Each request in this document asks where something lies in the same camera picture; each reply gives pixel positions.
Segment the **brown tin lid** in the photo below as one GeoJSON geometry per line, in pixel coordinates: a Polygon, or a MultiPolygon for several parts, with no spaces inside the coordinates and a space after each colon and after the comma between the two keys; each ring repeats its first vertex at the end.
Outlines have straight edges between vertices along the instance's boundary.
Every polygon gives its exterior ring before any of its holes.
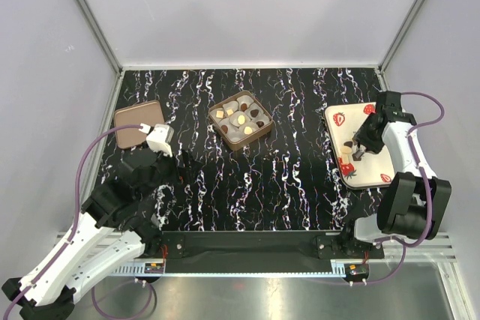
{"type": "MultiPolygon", "coordinates": [[[[114,127],[141,124],[153,127],[156,124],[164,123],[163,116],[160,102],[158,100],[150,100],[116,110],[113,121],[114,127]]],[[[116,144],[122,150],[141,145],[146,140],[146,137],[147,134],[138,128],[123,129],[115,133],[116,144]]]]}

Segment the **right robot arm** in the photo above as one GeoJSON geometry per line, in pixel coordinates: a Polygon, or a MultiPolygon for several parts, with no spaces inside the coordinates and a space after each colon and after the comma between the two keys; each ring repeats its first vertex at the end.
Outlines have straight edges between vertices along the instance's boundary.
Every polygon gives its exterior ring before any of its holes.
{"type": "Polygon", "coordinates": [[[452,194],[450,182],[438,178],[429,166],[418,138],[420,127],[438,123],[442,117],[418,123],[403,110],[401,98],[400,92],[380,92],[375,111],[352,138],[354,160],[387,148],[394,177],[377,213],[350,220],[341,231],[338,247],[349,257],[380,248],[386,241],[413,248],[433,239],[452,194]]]}

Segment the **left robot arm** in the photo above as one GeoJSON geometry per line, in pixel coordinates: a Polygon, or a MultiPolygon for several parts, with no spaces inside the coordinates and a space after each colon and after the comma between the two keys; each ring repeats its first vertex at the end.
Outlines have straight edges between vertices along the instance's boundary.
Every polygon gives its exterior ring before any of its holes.
{"type": "Polygon", "coordinates": [[[158,226],[139,206],[160,186],[187,186],[201,164],[187,152],[182,164],[162,152],[137,149],[93,189],[71,228],[44,260],[2,286],[23,319],[66,319],[75,305],[125,262],[165,252],[158,226]]]}

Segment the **silver metal tongs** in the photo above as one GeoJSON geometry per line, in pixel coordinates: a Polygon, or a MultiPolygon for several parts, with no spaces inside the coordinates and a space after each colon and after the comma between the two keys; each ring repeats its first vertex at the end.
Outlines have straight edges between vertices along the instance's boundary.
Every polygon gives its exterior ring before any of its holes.
{"type": "Polygon", "coordinates": [[[364,147],[363,145],[358,146],[356,151],[352,153],[352,159],[354,161],[361,161],[362,157],[366,153],[366,150],[366,147],[364,147]]]}

